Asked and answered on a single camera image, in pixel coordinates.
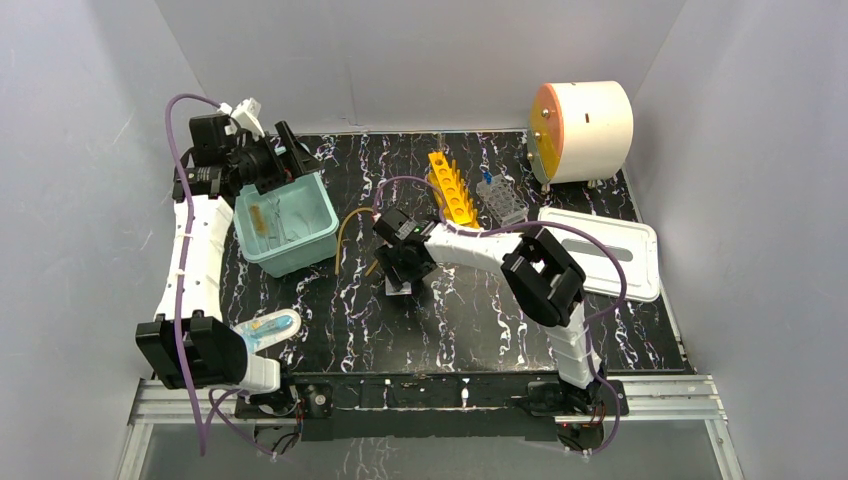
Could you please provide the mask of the white packet with clips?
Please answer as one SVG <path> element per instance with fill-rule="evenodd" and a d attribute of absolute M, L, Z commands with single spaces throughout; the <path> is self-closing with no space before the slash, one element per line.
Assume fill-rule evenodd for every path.
<path fill-rule="evenodd" d="M 388 297 L 406 296 L 411 295 L 412 293 L 413 288 L 411 282 L 403 282 L 399 287 L 397 287 L 389 279 L 385 280 L 385 295 Z"/>

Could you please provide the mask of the white plastic bin lid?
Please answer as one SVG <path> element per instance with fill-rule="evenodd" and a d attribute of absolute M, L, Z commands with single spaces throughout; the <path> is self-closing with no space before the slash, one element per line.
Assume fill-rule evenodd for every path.
<path fill-rule="evenodd" d="M 660 296 L 658 242 L 652 227 L 554 207 L 540 208 L 537 219 L 574 227 L 603 243 L 622 267 L 628 300 L 652 302 Z M 620 277 L 602 250 L 568 231 L 555 229 L 553 235 L 583 268 L 587 291 L 619 295 Z"/>

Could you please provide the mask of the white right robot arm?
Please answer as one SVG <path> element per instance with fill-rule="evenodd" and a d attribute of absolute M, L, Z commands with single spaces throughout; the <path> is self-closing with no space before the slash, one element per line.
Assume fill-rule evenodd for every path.
<path fill-rule="evenodd" d="M 565 405 L 590 413 L 603 399 L 596 375 L 601 360 L 587 342 L 586 274 L 550 230 L 520 233 L 462 227 L 448 221 L 417 222 L 392 209 L 376 220 L 384 241 L 375 251 L 395 288 L 417 282 L 437 267 L 456 264 L 502 278 L 523 314 L 541 325 L 552 347 Z"/>

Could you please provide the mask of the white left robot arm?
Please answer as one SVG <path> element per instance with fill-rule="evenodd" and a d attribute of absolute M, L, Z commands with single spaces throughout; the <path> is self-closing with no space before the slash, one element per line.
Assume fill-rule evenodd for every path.
<path fill-rule="evenodd" d="M 286 416 L 297 407 L 297 387 L 223 319 L 224 243 L 244 187 L 268 193 L 320 163 L 285 121 L 274 135 L 255 134 L 224 113 L 194 117 L 189 127 L 194 144 L 175 162 L 169 273 L 153 320 L 136 327 L 136 345 L 168 389 L 229 387 L 259 394 L 271 414 Z"/>

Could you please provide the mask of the brown test tube brush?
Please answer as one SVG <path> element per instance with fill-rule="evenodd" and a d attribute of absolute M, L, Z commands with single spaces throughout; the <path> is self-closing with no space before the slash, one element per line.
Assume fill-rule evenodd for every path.
<path fill-rule="evenodd" d="M 252 222 L 252 226 L 256 235 L 259 237 L 267 238 L 269 236 L 269 226 L 268 222 L 265 218 L 265 215 L 262 212 L 262 208 L 258 203 L 254 203 L 249 207 L 250 218 Z"/>

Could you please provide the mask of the teal plastic bin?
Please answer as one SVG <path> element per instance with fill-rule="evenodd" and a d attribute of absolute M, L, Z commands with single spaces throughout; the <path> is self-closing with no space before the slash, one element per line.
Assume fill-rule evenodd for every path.
<path fill-rule="evenodd" d="M 253 229 L 249 207 L 258 203 L 269 236 Z M 241 254 L 279 278 L 335 255 L 340 221 L 318 172 L 266 194 L 245 186 L 236 199 L 235 230 Z"/>

